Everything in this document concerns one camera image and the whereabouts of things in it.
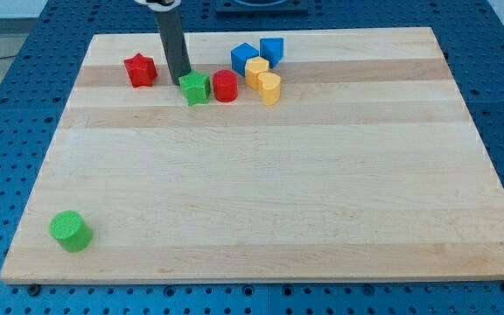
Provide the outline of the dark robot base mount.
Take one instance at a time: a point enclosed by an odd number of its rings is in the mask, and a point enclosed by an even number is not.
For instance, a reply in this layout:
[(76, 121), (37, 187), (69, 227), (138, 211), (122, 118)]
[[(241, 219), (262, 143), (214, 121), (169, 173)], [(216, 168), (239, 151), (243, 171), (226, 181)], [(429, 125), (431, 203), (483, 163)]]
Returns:
[(305, 13), (308, 0), (214, 0), (218, 15), (229, 13)]

